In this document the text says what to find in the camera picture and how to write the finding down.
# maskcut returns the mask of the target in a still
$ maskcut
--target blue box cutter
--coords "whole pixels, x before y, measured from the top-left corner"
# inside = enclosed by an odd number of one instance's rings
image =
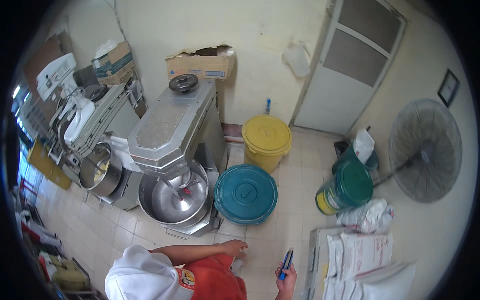
[[[293,259],[293,248],[290,248],[285,254],[285,259],[283,260],[283,269],[290,269],[290,263],[292,262]],[[284,280],[285,279],[285,273],[280,270],[280,274],[278,274],[278,279]]]

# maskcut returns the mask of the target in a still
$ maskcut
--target stainless steel bowl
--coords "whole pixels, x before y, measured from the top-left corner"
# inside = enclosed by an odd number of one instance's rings
[[[95,181],[95,175],[100,167],[110,161],[103,176]],[[121,177],[121,160],[110,149],[107,143],[98,143],[95,145],[92,153],[83,159],[80,164],[78,179],[80,185],[98,197],[110,195],[118,186]]]
[[[155,221],[172,227],[184,228],[196,224],[208,211],[208,178],[204,168],[195,160],[190,166],[192,177],[188,190],[179,189],[188,180],[188,172],[170,180],[170,184],[182,196],[179,200],[162,179],[144,174],[138,187],[140,207]]]

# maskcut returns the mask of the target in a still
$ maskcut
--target white wall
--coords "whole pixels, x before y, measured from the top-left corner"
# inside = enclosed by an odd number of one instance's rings
[[[271,114],[289,123],[303,79],[282,63],[281,51],[290,40],[302,40],[313,53],[326,3],[118,0],[117,10],[149,103],[167,87],[166,56],[184,48],[224,43],[236,50],[237,65],[231,78],[217,80],[222,122],[243,124],[263,113],[271,98]],[[80,68],[90,64],[95,49],[107,39],[123,40],[113,10],[103,0],[71,0],[59,22],[66,14]]]
[[[417,261],[408,299],[425,299],[455,254],[471,210],[478,165],[477,124],[467,77],[447,33],[406,2],[388,2],[409,20],[407,31],[384,82],[352,131],[372,127],[369,132],[375,139],[382,172],[390,169],[388,135],[400,109],[418,98],[440,101],[437,90],[447,68],[460,80],[460,89],[450,106],[463,143],[462,167],[453,189],[432,204],[409,199],[394,179],[375,190],[396,209],[392,225],[394,258]]]

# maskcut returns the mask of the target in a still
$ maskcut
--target door frame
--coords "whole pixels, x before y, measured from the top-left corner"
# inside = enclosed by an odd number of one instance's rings
[[[363,35],[357,33],[356,31],[338,23],[338,20],[340,18],[340,13],[342,11],[343,7],[343,0],[330,0],[327,3],[327,6],[325,8],[326,14],[325,18],[329,18],[328,22],[328,29],[326,30],[326,33],[324,30],[320,30],[320,37],[319,37],[319,42],[317,43],[317,47],[315,49],[315,53],[313,55],[313,59],[311,61],[311,71],[308,77],[305,80],[305,83],[303,85],[302,91],[300,92],[300,97],[297,102],[297,105],[295,106],[295,110],[293,112],[292,119],[290,120],[290,126],[295,126],[294,122],[295,119],[298,116],[298,113],[300,112],[300,107],[302,106],[304,100],[305,100],[305,95],[307,94],[307,90],[310,86],[310,83],[312,82],[312,77],[315,71],[317,70],[317,67],[319,64],[323,65],[325,62],[325,58],[327,56],[328,50],[330,49],[330,46],[332,44],[332,40],[335,34],[336,29],[339,29],[345,33],[348,33],[352,35],[353,37],[359,39],[360,41],[364,42],[365,44],[369,45],[370,47],[374,48],[375,50],[379,51],[382,55],[387,57],[387,62],[382,68],[382,71],[380,72],[380,75],[378,76],[377,81],[373,85],[373,94],[368,100],[367,104],[365,107],[362,109],[360,114],[357,116],[355,121],[352,123],[350,128],[347,130],[347,134],[351,131],[351,129],[355,126],[357,121],[359,120],[360,116],[365,112],[365,109],[370,105],[370,102],[372,101],[373,97],[375,97],[378,88],[382,85],[383,80],[385,79],[386,74],[388,73],[388,70],[390,69],[390,66],[392,65],[392,62],[395,60],[396,55],[398,53],[398,49],[400,48],[400,45],[403,41],[403,37],[405,36],[405,32],[407,29],[407,23],[408,19],[405,18],[402,14],[400,14],[390,3],[388,3],[386,0],[376,0],[378,3],[383,5],[385,8],[387,8],[390,12],[392,12],[398,19],[401,21],[400,28],[398,30],[398,34],[396,36],[396,39],[392,45],[392,51],[391,53],[386,52],[384,49],[379,47],[377,44],[373,43],[370,39],[364,37]]]

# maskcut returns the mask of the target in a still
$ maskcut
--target fan grill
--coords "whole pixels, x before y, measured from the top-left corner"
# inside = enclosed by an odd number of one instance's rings
[[[401,190],[413,200],[433,202],[452,189],[460,172],[460,131],[440,102],[415,100],[395,119],[388,153]]]

